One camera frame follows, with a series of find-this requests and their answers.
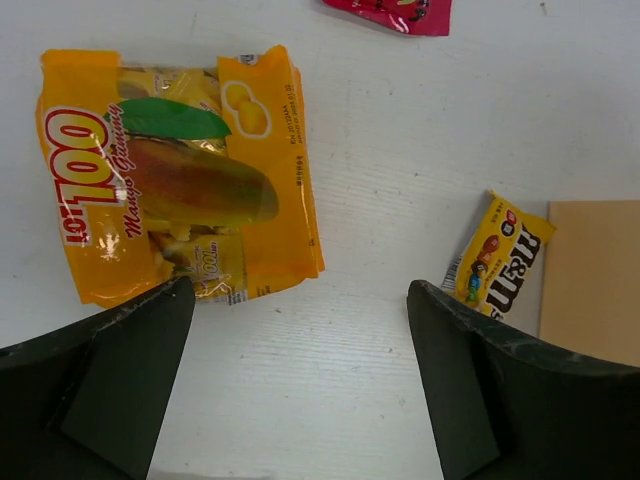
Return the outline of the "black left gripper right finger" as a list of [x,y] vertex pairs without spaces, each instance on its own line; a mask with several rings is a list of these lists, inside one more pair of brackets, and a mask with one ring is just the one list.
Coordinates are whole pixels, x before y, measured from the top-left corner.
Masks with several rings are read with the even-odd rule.
[[408,321],[447,479],[635,479],[639,371],[544,342],[416,280]]

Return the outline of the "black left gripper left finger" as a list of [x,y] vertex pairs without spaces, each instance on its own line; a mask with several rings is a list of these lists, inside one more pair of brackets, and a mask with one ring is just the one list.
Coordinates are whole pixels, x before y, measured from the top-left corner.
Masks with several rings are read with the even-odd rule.
[[3,348],[2,478],[146,478],[194,306],[169,280]]

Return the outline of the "brown paper bag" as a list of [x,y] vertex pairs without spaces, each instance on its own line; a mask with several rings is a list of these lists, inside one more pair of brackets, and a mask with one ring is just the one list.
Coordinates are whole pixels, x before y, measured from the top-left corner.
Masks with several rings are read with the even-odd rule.
[[639,202],[555,201],[539,336],[595,358],[639,365]]

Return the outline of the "orange mango gummy bag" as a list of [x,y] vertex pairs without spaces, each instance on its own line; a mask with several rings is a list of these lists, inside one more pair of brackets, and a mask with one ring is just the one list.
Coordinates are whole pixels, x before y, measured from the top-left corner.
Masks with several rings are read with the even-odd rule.
[[210,67],[49,50],[37,131],[80,300],[175,277],[229,305],[324,269],[301,75],[281,45]]

